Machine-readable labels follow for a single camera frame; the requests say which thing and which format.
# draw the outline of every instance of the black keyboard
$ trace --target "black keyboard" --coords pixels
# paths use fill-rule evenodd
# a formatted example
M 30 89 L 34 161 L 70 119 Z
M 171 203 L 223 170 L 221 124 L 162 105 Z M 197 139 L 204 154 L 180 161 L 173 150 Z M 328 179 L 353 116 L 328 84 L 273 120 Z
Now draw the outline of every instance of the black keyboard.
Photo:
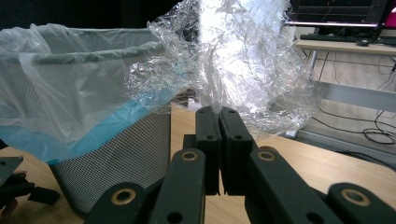
M 396 46 L 396 36 L 380 36 L 376 41 L 376 44 Z
M 373 42 L 371 38 L 361 36 L 340 36 L 340 35 L 300 35 L 303 40 L 319 40 L 319 41 L 334 41 L 334 42 L 351 42 L 356 43 L 360 40 L 368 40 Z

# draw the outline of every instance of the computer monitor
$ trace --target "computer monitor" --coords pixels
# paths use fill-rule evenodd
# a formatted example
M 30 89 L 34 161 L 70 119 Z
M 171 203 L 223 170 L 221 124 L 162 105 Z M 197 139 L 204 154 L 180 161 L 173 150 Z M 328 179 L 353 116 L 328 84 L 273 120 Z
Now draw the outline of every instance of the computer monitor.
M 377 27 L 388 0 L 290 0 L 290 19 L 299 26 Z
M 396 29 L 396 0 L 389 1 L 384 13 L 383 29 Z

